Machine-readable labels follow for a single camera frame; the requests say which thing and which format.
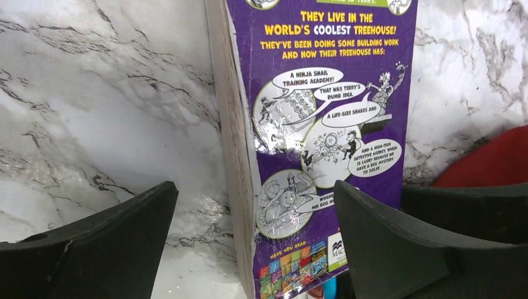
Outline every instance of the black object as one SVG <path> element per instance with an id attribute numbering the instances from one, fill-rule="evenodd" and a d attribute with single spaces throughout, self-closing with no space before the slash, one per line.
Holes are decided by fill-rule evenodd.
<path id="1" fill-rule="evenodd" d="M 177 195 L 165 182 L 69 225 L 0 244 L 0 298 L 150 298 Z"/>
<path id="2" fill-rule="evenodd" d="M 526 298 L 526 244 L 433 226 L 344 182 L 334 202 L 356 298 Z"/>
<path id="3" fill-rule="evenodd" d="M 401 211 L 442 229 L 483 240 L 528 242 L 528 184 L 404 187 Z"/>

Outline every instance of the red fabric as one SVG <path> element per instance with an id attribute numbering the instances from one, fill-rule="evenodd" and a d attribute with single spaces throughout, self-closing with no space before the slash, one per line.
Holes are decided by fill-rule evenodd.
<path id="1" fill-rule="evenodd" d="M 434 187 L 528 183 L 528 126 L 511 129 L 451 165 Z"/>

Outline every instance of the white marble countertop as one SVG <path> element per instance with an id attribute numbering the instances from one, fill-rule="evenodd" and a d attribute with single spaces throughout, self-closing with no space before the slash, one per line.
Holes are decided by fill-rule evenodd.
<path id="1" fill-rule="evenodd" d="M 528 120 L 528 0 L 422 0 L 406 181 Z M 0 240 L 180 189 L 153 298 L 244 298 L 203 1 L 0 0 Z"/>

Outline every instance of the circular illustration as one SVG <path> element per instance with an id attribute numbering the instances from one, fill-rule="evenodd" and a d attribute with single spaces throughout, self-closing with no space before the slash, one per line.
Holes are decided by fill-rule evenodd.
<path id="1" fill-rule="evenodd" d="M 343 181 L 351 175 L 348 164 L 363 145 L 361 138 L 358 126 L 331 128 L 318 120 L 308 132 L 301 150 L 303 171 L 317 187 L 334 187 L 337 180 Z"/>
<path id="2" fill-rule="evenodd" d="M 411 7 L 412 0 L 387 0 L 389 10 L 396 16 L 405 14 Z"/>
<path id="3" fill-rule="evenodd" d="M 253 123 L 268 149 L 297 148 L 315 122 L 315 116 L 306 119 L 316 110 L 311 90 L 295 90 L 280 98 L 284 92 L 268 83 L 257 95 L 253 107 Z"/>
<path id="4" fill-rule="evenodd" d="M 312 179 L 297 169 L 287 169 L 272 175 L 258 197 L 257 227 L 270 239 L 283 239 L 301 230 L 313 212 L 298 213 L 297 208 L 316 194 Z"/>
<path id="5" fill-rule="evenodd" d="M 246 0 L 253 8 L 267 10 L 279 3 L 280 0 Z"/>

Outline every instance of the green circle outline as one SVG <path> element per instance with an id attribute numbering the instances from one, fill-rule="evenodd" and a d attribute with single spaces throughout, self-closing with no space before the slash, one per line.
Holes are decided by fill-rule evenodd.
<path id="1" fill-rule="evenodd" d="M 281 171 L 277 171 L 276 173 L 272 174 L 272 175 L 271 175 L 266 181 L 264 181 L 264 183 L 260 186 L 260 187 L 261 187 L 261 188 L 260 188 L 260 192 L 262 193 L 262 186 L 264 186 L 266 183 L 269 183 L 269 180 L 270 180 L 273 176 L 275 176 L 276 174 L 279 174 L 279 173 L 283 173 L 283 172 L 285 172 L 285 171 L 292 171 L 292 170 L 299 171 L 299 172 L 304 173 L 305 175 L 307 175 L 307 176 L 310 178 L 310 180 L 312 181 L 313 186 L 316 188 L 316 191 L 317 191 L 317 186 L 315 185 L 315 181 L 314 181 L 314 179 L 313 179 L 308 173 L 306 173 L 306 172 L 303 171 L 303 170 L 296 169 L 296 168 L 288 168 L 288 169 L 283 169 L 283 170 L 281 170 Z M 257 229 L 258 229 L 258 231 L 259 231 L 264 237 L 266 237 L 266 238 L 268 238 L 268 239 L 270 239 L 270 240 L 282 240 L 282 239 L 286 239 L 286 238 L 291 237 L 292 235 L 297 234 L 299 231 L 301 231 L 301 229 L 303 229 L 303 228 L 304 228 L 304 227 L 310 222 L 310 220 L 312 219 L 312 216 L 313 216 L 313 211 L 312 211 L 312 212 L 309 212 L 309 213 L 310 213 L 310 217 L 308 217 L 308 220 L 306 221 L 306 223 L 305 223 L 303 226 L 301 226 L 298 230 L 296 230 L 294 233 L 292 233 L 291 235 L 287 235 L 286 237 L 282 237 L 282 238 L 272 238 L 272 237 L 270 237 L 269 235 L 264 234 L 264 232 L 260 229 L 260 227 L 259 227 L 259 225 L 258 225 L 258 221 L 257 221 Z"/>
<path id="2" fill-rule="evenodd" d="M 387 1 L 387 9 L 388 9 L 388 10 L 390 11 L 390 13 L 393 14 L 394 16 L 400 17 L 400 16 L 406 14 L 406 13 L 409 11 L 410 8 L 408 8 L 403 14 L 395 14 L 395 13 L 392 12 L 392 10 L 390 9 L 390 4 L 389 4 L 389 2 Z"/>
<path id="3" fill-rule="evenodd" d="M 313 124 L 313 126 L 310 128 L 310 130 L 308 130 L 308 133 L 306 134 L 306 137 L 304 137 L 303 139 L 303 147 L 301 147 L 301 153 L 304 152 L 304 148 L 306 147 L 306 139 L 308 138 L 308 136 L 310 135 L 310 132 L 312 132 L 313 128 L 315 128 L 315 126 L 317 125 L 318 122 L 320 122 L 323 117 L 321 117 L 320 119 L 316 120 L 315 123 Z M 363 139 L 363 134 L 361 134 L 361 129 L 359 128 L 359 125 L 355 125 L 357 127 L 357 131 L 359 132 L 359 134 L 361 135 L 361 139 Z M 304 173 L 306 173 L 308 175 L 309 178 L 311 178 L 311 176 L 309 175 L 309 173 L 307 172 L 307 170 L 304 170 L 304 167 L 303 167 L 303 159 L 301 158 L 301 169 L 303 170 Z M 343 179 L 343 181 L 346 181 L 350 176 L 352 176 L 352 173 L 349 174 L 345 179 Z M 321 186 L 318 186 L 316 181 L 314 179 L 312 179 L 313 182 L 314 182 L 314 185 L 316 186 L 316 188 L 319 188 L 319 189 L 324 189 L 324 190 L 328 190 L 328 189 L 332 189 L 334 186 L 332 187 L 321 187 Z"/>
<path id="4" fill-rule="evenodd" d="M 264 138 L 262 138 L 262 134 L 260 133 L 260 129 L 258 127 L 258 122 L 256 121 L 256 118 L 255 118 L 255 110 L 257 109 L 257 100 L 261 97 L 260 95 L 262 94 L 262 92 L 264 91 L 264 89 L 266 89 L 266 87 L 268 85 L 273 85 L 275 86 L 276 88 L 279 88 L 279 89 L 284 89 L 284 88 L 280 88 L 280 87 L 277 87 L 275 84 L 273 84 L 273 81 L 269 81 L 268 83 L 264 84 L 264 86 L 262 86 L 262 88 L 260 89 L 260 91 L 258 92 L 257 94 L 257 98 L 255 99 L 255 101 L 253 102 L 253 115 L 252 115 L 252 118 L 253 118 L 253 126 L 255 127 L 255 131 L 258 135 L 258 137 L 260 138 L 260 140 L 262 140 L 263 143 L 265 143 L 266 145 L 269 145 L 268 143 L 266 143 L 264 141 Z M 296 89 L 296 90 L 309 90 L 312 92 L 312 96 L 313 96 L 313 104 L 314 104 L 314 107 L 315 109 L 317 110 L 317 101 L 315 99 L 315 95 L 313 94 L 313 91 L 311 89 Z M 317 115 L 313 117 L 313 121 L 312 121 L 312 124 L 310 124 L 310 129 L 308 129 L 308 132 L 310 132 L 310 130 L 312 130 L 312 126 L 314 126 L 314 124 L 317 122 Z M 289 150 L 288 147 L 285 147 L 285 148 L 282 148 L 282 147 L 279 147 L 277 146 L 277 149 L 278 150 Z"/>
<path id="5" fill-rule="evenodd" d="M 277 4 L 279 4 L 280 0 L 277 0 L 276 3 L 274 3 L 274 5 L 268 7 L 268 8 L 258 8 L 258 7 L 255 7 L 253 6 L 253 4 L 251 4 L 250 0 L 246 0 L 247 4 L 249 4 L 249 6 L 251 6 L 252 8 L 258 10 L 258 11 L 269 11 L 270 9 L 274 8 Z"/>

